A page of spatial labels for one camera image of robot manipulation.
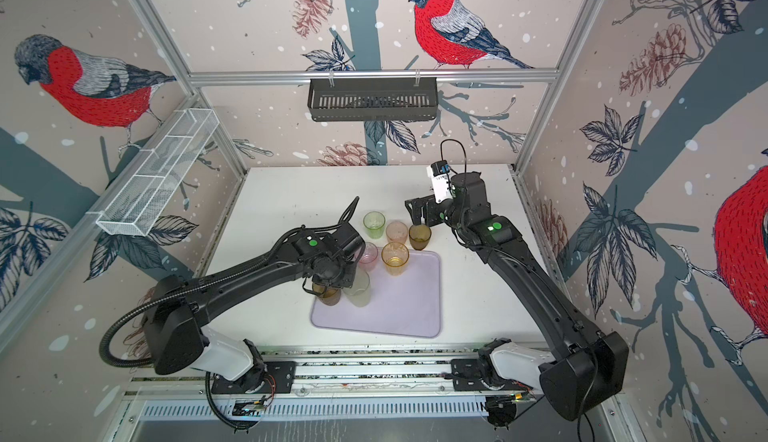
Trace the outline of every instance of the bird-patterned wallpaper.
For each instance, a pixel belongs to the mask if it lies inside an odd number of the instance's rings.
[[[152,0],[194,72],[552,68],[581,1]],[[246,163],[265,167],[429,164],[445,137],[472,162],[513,163],[544,89],[441,84],[427,123],[317,123],[307,87],[204,92]]]
[[[768,437],[768,1],[607,0],[524,181],[648,440]]]
[[[0,0],[0,317],[184,94],[128,0]],[[236,187],[209,143],[147,237],[83,245],[0,357],[2,440],[96,440],[130,373],[97,356],[108,325],[210,251]],[[142,357],[137,326],[113,353]],[[45,399],[56,410],[34,409]]]

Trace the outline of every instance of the white mesh shelf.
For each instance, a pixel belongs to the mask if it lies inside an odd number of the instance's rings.
[[[187,171],[200,155],[219,119],[210,109],[186,109],[152,149],[96,224],[109,234],[146,236]]]

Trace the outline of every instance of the purple tray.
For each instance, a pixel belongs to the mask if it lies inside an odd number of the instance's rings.
[[[356,307],[346,295],[336,305],[315,300],[310,321],[321,329],[432,338],[440,333],[440,256],[412,250],[407,270],[398,277],[379,257],[370,270],[371,302]]]

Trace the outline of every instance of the table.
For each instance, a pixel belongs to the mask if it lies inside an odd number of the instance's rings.
[[[544,267],[509,168],[483,164],[469,165],[468,170],[482,173],[493,213],[508,217],[517,226]],[[253,168],[207,273],[265,253],[293,227],[336,223],[355,196],[360,196],[360,203],[351,224],[366,240],[370,238],[362,217],[372,210],[383,213],[388,222],[401,220],[410,226],[404,201],[430,193],[432,185],[423,166]],[[386,238],[370,242],[383,246]],[[501,337],[546,347],[542,332],[513,291],[475,253],[456,244],[449,227],[432,227],[426,250],[436,252],[442,260],[442,331],[435,338],[318,329],[310,323],[314,298],[302,291],[302,280],[266,290],[226,311],[210,325],[232,338],[247,338],[263,350],[476,346]]]

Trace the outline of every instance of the cup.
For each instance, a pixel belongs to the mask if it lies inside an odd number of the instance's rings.
[[[384,214],[378,212],[368,213],[362,218],[362,225],[366,227],[371,239],[380,239],[384,235],[385,222]]]
[[[390,275],[397,276],[404,273],[409,256],[408,248],[400,243],[389,243],[382,249],[384,268]]]
[[[363,270],[370,272],[376,267],[377,260],[379,260],[379,248],[374,243],[366,243],[357,265],[362,267]]]
[[[316,295],[325,305],[336,305],[341,300],[341,291],[335,287],[326,287],[322,284],[312,284],[312,290],[322,295]]]
[[[368,273],[357,268],[355,272],[355,280],[352,282],[352,287],[345,287],[342,289],[346,297],[351,303],[357,307],[365,307],[371,302],[371,277]]]
[[[408,239],[408,226],[396,220],[386,227],[386,241],[388,243],[405,244]]]
[[[411,247],[416,250],[423,250],[429,239],[432,237],[432,230],[426,224],[419,224],[418,226],[411,226],[408,229],[408,238],[411,240]]]

